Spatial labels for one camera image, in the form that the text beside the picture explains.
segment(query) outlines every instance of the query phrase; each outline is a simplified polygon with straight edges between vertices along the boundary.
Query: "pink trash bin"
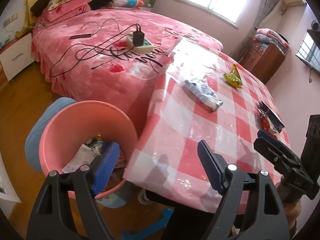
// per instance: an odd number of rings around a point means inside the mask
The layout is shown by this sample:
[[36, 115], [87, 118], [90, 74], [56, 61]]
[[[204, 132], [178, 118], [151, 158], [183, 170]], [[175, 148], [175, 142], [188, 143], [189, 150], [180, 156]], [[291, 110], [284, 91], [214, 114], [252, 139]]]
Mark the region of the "pink trash bin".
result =
[[[83, 143], [102, 135], [103, 141], [119, 143], [127, 160], [134, 151], [138, 138], [131, 120], [113, 105], [100, 101], [83, 101], [66, 107], [48, 123], [39, 145], [39, 159], [45, 176], [52, 170], [60, 174]], [[120, 189], [126, 180], [108, 191], [100, 192], [96, 199], [103, 198]], [[75, 193], [69, 191], [69, 197]]]

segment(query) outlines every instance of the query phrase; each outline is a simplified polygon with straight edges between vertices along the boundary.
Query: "yellow wrapper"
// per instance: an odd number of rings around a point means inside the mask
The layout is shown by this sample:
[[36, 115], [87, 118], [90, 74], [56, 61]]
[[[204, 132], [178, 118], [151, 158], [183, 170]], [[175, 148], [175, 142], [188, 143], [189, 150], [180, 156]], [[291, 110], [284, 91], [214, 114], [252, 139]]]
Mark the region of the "yellow wrapper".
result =
[[232, 66], [230, 73], [224, 73], [223, 76], [231, 86], [241, 88], [242, 80], [235, 64]]

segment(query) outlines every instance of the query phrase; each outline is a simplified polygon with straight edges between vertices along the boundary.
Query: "black pants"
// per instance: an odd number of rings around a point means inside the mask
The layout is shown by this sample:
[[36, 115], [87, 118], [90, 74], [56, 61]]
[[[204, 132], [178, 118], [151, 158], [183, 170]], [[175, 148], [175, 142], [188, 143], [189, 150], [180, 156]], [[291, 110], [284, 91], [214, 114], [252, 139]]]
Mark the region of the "black pants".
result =
[[[200, 240], [214, 216], [212, 213], [184, 206], [148, 190], [146, 196], [151, 201], [174, 207], [161, 240]], [[243, 215], [237, 215], [236, 228], [240, 228], [242, 220]]]

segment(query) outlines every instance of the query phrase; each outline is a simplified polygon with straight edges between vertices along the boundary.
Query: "wall-mounted tv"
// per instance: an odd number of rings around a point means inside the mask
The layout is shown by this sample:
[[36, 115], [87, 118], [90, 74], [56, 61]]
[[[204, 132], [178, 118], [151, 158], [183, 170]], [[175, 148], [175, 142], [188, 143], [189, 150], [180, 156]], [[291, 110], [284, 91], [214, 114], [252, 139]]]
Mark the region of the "wall-mounted tv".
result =
[[308, 30], [296, 56], [320, 74], [320, 32]]

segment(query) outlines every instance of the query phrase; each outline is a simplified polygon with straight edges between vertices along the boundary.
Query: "white paper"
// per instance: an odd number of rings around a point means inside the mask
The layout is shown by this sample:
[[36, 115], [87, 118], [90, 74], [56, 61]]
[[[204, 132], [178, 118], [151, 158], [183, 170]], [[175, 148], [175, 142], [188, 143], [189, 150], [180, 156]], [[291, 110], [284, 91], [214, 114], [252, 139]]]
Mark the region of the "white paper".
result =
[[14, 188], [12, 187], [8, 174], [5, 170], [1, 153], [0, 153], [0, 198], [4, 200], [14, 201], [14, 202], [21, 202]]
[[93, 159], [99, 155], [100, 154], [83, 144], [73, 159], [62, 169], [62, 172], [70, 173], [76, 171], [82, 165], [90, 165]]

